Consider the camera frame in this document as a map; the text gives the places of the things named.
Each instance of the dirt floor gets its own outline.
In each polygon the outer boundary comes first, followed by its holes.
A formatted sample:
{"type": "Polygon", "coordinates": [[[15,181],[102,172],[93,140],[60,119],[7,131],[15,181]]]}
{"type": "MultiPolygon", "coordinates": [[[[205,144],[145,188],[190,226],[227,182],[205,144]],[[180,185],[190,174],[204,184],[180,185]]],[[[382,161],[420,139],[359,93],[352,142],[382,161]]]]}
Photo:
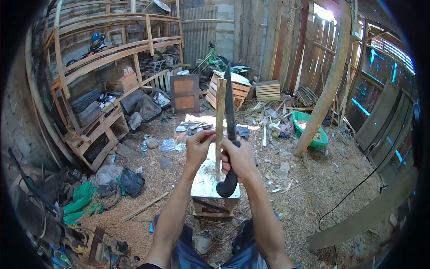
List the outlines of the dirt floor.
{"type": "MultiPolygon", "coordinates": [[[[202,115],[214,115],[213,110],[205,110],[202,115]]],[[[126,135],[121,143],[141,152],[142,140],[145,134],[157,139],[173,137],[174,129],[184,119],[184,115],[177,119],[159,117],[149,123],[142,124],[136,131],[126,135]]],[[[282,226],[286,232],[286,253],[294,264],[301,268],[338,268],[351,267],[365,261],[370,254],[377,251],[378,244],[388,236],[386,223],[374,227],[381,236],[366,232],[353,239],[323,250],[309,252],[307,236],[319,231],[318,221],[322,215],[331,210],[352,188],[365,178],[365,173],[373,171],[369,161],[363,156],[351,138],[343,138],[337,133],[337,127],[324,127],[329,136],[326,149],[329,154],[307,150],[303,158],[292,154],[297,139],[273,139],[273,145],[268,145],[260,151],[261,130],[250,130],[248,142],[253,148],[254,155],[259,164],[258,170],[266,183],[269,199],[273,209],[281,215],[282,226]],[[289,163],[287,180],[275,181],[270,184],[273,169],[279,169],[282,162],[289,163]],[[291,188],[303,183],[297,188],[284,192],[287,185],[291,188]],[[272,190],[282,188],[282,191],[272,193],[272,190]]],[[[117,240],[126,240],[129,248],[129,257],[139,256],[141,261],[133,267],[140,265],[148,253],[153,233],[149,232],[150,223],[136,220],[152,219],[163,209],[167,203],[165,199],[155,203],[132,220],[125,223],[122,217],[144,205],[164,192],[173,192],[186,162],[186,152],[161,152],[158,148],[143,153],[142,158],[124,158],[116,155],[115,164],[129,167],[132,170],[142,166],[146,184],[142,192],[136,197],[126,196],[113,209],[89,217],[85,214],[79,221],[82,227],[94,230],[100,226],[117,240]],[[159,159],[168,158],[171,169],[160,169],[159,159]]],[[[332,213],[320,223],[321,229],[326,229],[354,214],[379,194],[383,186],[382,179],[372,175],[364,184],[332,213]]],[[[231,257],[231,243],[237,235],[242,221],[251,217],[248,198],[243,186],[240,188],[241,198],[234,211],[231,221],[199,220],[192,215],[193,205],[187,210],[186,224],[193,228],[194,236],[208,234],[214,242],[203,259],[213,267],[223,264],[231,257]]],[[[84,253],[82,261],[88,257],[84,253]]]]}

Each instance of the cloth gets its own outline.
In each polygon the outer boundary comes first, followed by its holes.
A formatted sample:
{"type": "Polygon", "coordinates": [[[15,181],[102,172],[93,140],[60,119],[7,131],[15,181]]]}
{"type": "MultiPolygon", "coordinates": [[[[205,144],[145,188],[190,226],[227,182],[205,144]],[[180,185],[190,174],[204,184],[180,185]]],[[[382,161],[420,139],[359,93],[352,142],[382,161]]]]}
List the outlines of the cloth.
{"type": "Polygon", "coordinates": [[[154,264],[144,263],[136,269],[161,269],[161,268],[154,264]]]}

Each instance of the wooden stick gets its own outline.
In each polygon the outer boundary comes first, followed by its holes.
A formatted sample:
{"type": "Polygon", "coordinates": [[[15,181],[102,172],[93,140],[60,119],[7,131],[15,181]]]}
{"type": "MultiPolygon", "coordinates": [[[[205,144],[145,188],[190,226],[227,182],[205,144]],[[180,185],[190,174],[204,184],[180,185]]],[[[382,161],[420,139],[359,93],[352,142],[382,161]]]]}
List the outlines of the wooden stick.
{"type": "Polygon", "coordinates": [[[221,168],[221,142],[222,142],[222,131],[224,130],[223,120],[224,120],[224,105],[225,105],[225,91],[227,88],[227,80],[223,78],[218,78],[218,88],[216,91],[216,126],[215,134],[217,135],[216,145],[215,145],[215,179],[219,182],[220,178],[220,168],[221,168]]]}
{"type": "Polygon", "coordinates": [[[152,33],[151,33],[151,22],[149,20],[149,14],[146,14],[146,32],[148,34],[149,51],[151,56],[154,56],[154,44],[152,44],[152,33]]]}
{"type": "Polygon", "coordinates": [[[138,209],[136,209],[135,211],[131,212],[130,214],[126,215],[123,217],[123,222],[126,222],[127,220],[130,220],[131,218],[133,218],[134,216],[136,216],[137,214],[142,213],[147,207],[151,206],[152,204],[158,202],[159,200],[161,200],[164,196],[168,195],[169,192],[165,192],[162,195],[158,196],[157,198],[155,198],[154,200],[152,200],[151,202],[147,203],[144,206],[139,207],[138,209]]]}

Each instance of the cable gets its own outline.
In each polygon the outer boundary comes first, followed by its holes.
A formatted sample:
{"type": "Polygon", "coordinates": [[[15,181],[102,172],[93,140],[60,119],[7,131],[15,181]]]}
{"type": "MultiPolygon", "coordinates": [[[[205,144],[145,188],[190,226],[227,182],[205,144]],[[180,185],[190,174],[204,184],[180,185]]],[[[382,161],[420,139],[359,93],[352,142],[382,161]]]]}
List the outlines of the cable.
{"type": "MultiPolygon", "coordinates": [[[[411,87],[411,92],[410,92],[410,96],[412,96],[412,91],[414,89],[414,81],[415,81],[415,76],[412,79],[412,87],[411,87]]],[[[405,118],[403,119],[403,123],[402,123],[402,128],[400,128],[399,134],[396,137],[396,140],[394,141],[394,143],[391,145],[390,150],[388,151],[387,155],[385,156],[385,158],[381,161],[381,163],[375,168],[375,170],[373,170],[372,173],[370,173],[370,175],[368,175],[362,182],[360,182],[355,188],[353,188],[352,190],[350,190],[350,192],[333,208],[331,209],[329,212],[327,212],[324,216],[322,216],[319,221],[318,221],[318,228],[320,231],[322,231],[321,229],[321,220],[327,216],[328,214],[330,214],[331,212],[333,212],[333,210],[335,210],[351,193],[353,193],[353,191],[356,190],[356,188],[360,187],[361,184],[363,184],[369,177],[371,177],[373,175],[374,172],[376,172],[376,170],[378,170],[378,168],[381,166],[381,164],[385,161],[385,159],[388,157],[390,151],[394,148],[394,145],[396,144],[397,140],[400,137],[400,134],[402,133],[402,129],[405,125],[406,119],[408,117],[408,111],[409,111],[409,107],[411,106],[411,100],[408,101],[408,109],[406,110],[406,114],[405,114],[405,118]]]]}
{"type": "Polygon", "coordinates": [[[103,243],[103,245],[106,247],[107,251],[109,252],[109,269],[112,269],[112,253],[109,251],[108,245],[106,245],[106,243],[103,242],[103,239],[101,239],[100,236],[96,235],[95,232],[93,232],[92,230],[90,230],[88,228],[78,227],[78,228],[75,228],[73,230],[87,230],[87,231],[92,232],[94,234],[94,236],[97,236],[97,238],[100,239],[100,241],[103,243]]]}

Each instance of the leg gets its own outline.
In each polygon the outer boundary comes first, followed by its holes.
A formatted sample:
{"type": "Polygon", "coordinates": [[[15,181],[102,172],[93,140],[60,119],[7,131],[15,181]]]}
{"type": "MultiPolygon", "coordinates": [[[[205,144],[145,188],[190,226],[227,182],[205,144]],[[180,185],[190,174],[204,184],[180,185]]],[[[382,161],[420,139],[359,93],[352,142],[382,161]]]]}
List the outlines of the leg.
{"type": "Polygon", "coordinates": [[[233,240],[233,257],[221,267],[223,269],[233,268],[267,268],[266,261],[261,257],[258,247],[255,243],[254,224],[251,220],[246,220],[242,224],[242,229],[233,240]]]}
{"type": "MultiPolygon", "coordinates": [[[[152,226],[155,231],[155,226],[160,214],[156,215],[152,220],[152,226]]],[[[184,224],[182,233],[179,236],[176,247],[170,257],[170,269],[180,268],[211,268],[194,250],[193,247],[193,229],[184,224]]]]}

